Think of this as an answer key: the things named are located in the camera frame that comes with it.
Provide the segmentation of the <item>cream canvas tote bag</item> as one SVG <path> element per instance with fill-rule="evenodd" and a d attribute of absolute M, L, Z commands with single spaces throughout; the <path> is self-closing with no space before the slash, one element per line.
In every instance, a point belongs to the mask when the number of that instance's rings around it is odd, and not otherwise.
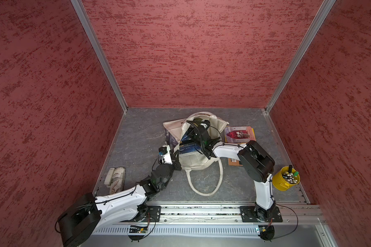
<path fill-rule="evenodd" d="M 189 127 L 190 124 L 186 123 L 187 120 L 195 120 L 195 119 L 202 119 L 202 120 L 208 120 L 211 123 L 213 123 L 213 126 L 218 129 L 217 137 L 221 136 L 221 133 L 224 131 L 225 127 L 228 125 L 228 122 L 222 120 L 221 118 L 218 118 L 216 115 L 210 112 L 197 112 L 192 115 L 190 115 L 188 118 L 179 119 L 179 120 L 173 120 L 169 122 L 163 123 L 163 127 L 166 132 L 166 138 L 167 142 L 170 144 L 170 147 L 173 151 L 179 151 L 180 150 L 180 139 L 185 135 L 186 127 Z M 200 154 L 198 151 L 193 150 L 189 153 L 180 154 L 179 155 L 179 162 L 181 164 L 182 170 L 184 170 L 187 174 L 187 179 L 189 182 L 189 185 L 191 189 L 205 197 L 213 196 L 218 189 L 220 188 L 223 180 L 223 165 L 220 158 L 217 157 L 211 157 L 207 158 L 205 155 Z M 202 193 L 198 191 L 192 184 L 191 181 L 191 175 L 190 172 L 195 170 L 204 170 L 208 168 L 213 163 L 217 162 L 219 169 L 220 169 L 220 177 L 218 180 L 218 184 L 213 192 L 210 193 Z"/>

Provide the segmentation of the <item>red cover book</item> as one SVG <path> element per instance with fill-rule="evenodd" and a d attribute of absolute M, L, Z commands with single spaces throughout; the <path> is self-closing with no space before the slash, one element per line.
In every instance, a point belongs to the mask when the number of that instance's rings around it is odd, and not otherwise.
<path fill-rule="evenodd" d="M 250 126 L 227 126 L 224 129 L 225 141 L 231 144 L 243 144 L 253 141 L 252 127 Z"/>

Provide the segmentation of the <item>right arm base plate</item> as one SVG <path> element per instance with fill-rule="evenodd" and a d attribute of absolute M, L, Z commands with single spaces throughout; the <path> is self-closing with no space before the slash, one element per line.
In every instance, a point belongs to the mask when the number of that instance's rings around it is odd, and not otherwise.
<path fill-rule="evenodd" d="M 244 223 L 282 223 L 283 219 L 279 207 L 273 205 L 271 209 L 264 210 L 261 207 L 241 206 L 240 215 Z"/>

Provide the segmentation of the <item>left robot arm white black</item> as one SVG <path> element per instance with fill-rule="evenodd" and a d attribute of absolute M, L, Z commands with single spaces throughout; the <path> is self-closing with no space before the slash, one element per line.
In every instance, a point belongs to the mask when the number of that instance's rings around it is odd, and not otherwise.
<path fill-rule="evenodd" d="M 174 171 L 180 171 L 179 157 L 165 158 L 151 175 L 128 190 L 96 197 L 92 193 L 81 196 L 55 223 L 64 247 L 78 247 L 95 231 L 123 221 L 141 221 L 147 216 L 147 201 L 166 189 Z"/>

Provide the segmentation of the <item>blue green landscape book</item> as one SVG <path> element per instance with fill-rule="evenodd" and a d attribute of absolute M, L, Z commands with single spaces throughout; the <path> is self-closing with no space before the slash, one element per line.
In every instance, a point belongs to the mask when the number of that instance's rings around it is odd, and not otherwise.
<path fill-rule="evenodd" d="M 195 128 L 191 126 L 181 139 L 182 144 L 194 143 L 195 142 Z"/>

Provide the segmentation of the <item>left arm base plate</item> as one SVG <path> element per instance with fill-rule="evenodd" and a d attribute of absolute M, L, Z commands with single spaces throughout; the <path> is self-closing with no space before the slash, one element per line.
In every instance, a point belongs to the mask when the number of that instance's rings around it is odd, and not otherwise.
<path fill-rule="evenodd" d="M 142 205 L 138 207 L 139 211 L 137 215 L 131 219 L 126 220 L 126 222 L 159 222 L 161 215 L 161 206 L 150 206 Z"/>

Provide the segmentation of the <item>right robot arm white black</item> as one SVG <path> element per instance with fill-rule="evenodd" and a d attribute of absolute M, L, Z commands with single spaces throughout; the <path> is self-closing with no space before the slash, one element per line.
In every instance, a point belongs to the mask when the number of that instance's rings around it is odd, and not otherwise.
<path fill-rule="evenodd" d="M 241 162 L 255 183 L 255 217 L 262 222 L 271 220 L 276 207 L 270 184 L 275 166 L 273 158 L 253 140 L 245 144 L 229 144 L 222 142 L 220 137 L 211 138 L 208 132 L 211 124 L 206 120 L 188 120 L 187 123 L 190 124 L 187 136 L 201 148 L 200 153 L 209 160 L 216 158 L 219 161 L 223 157 Z"/>

